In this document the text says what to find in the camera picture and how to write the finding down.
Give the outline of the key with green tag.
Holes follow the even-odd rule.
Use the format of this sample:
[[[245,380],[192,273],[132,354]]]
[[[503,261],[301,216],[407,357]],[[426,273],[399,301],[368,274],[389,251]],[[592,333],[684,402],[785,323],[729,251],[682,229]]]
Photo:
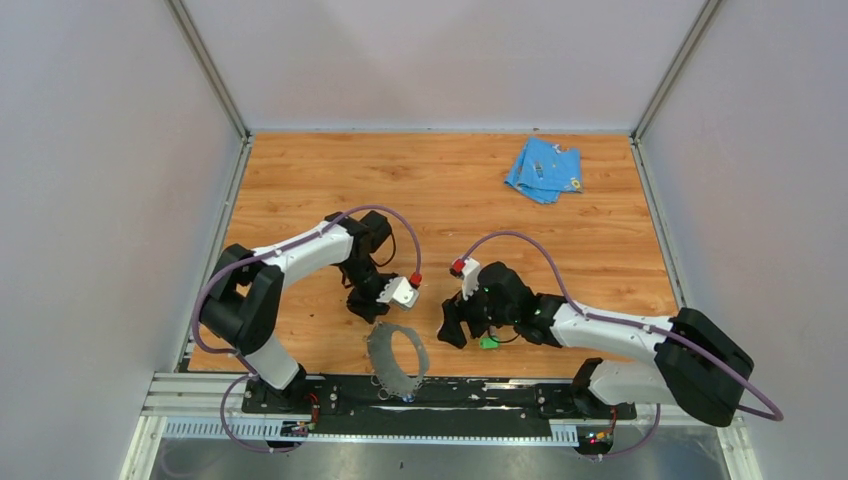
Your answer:
[[[500,345],[500,339],[497,335],[497,328],[489,326],[479,339],[479,347],[483,350],[493,350]]]

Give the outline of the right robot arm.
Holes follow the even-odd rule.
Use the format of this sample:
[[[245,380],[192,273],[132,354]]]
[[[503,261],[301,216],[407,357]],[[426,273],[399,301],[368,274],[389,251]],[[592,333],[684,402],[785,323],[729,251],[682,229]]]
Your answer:
[[[740,411],[752,358],[704,313],[637,316],[589,307],[563,295],[535,293],[502,262],[458,259],[460,290],[442,304],[437,337],[456,348],[491,330],[511,328],[534,345],[613,354],[590,358],[570,387],[584,417],[626,403],[675,405],[690,417],[726,427]]]

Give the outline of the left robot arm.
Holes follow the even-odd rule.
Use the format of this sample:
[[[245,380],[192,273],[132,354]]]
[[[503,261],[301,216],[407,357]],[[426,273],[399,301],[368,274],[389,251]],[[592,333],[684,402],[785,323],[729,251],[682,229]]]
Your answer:
[[[333,266],[349,291],[349,310],[374,323],[388,312],[384,293],[399,278],[380,272],[372,257],[392,235],[389,220],[371,210],[360,219],[329,215],[308,232],[273,246],[227,247],[193,307],[190,325],[197,346],[213,350],[200,336],[206,328],[225,342],[221,353],[238,357],[269,386],[271,404],[283,413],[298,411],[306,400],[306,371],[275,335],[283,293]]]

